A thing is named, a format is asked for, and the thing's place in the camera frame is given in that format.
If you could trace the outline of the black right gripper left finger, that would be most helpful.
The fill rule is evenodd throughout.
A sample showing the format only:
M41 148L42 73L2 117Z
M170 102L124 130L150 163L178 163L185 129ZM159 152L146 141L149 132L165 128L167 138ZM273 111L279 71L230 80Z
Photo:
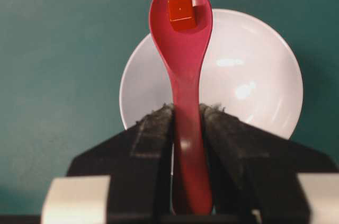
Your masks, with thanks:
M67 176L110 176L106 223L160 223L170 213L174 106L76 156Z

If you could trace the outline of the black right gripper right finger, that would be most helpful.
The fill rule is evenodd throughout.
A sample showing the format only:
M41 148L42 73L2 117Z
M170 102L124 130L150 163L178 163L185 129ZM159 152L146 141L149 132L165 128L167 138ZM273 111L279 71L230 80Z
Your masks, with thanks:
M217 214L253 223L310 223L311 206L300 174L337 174L325 153L241 122L214 106L200 105L203 137Z

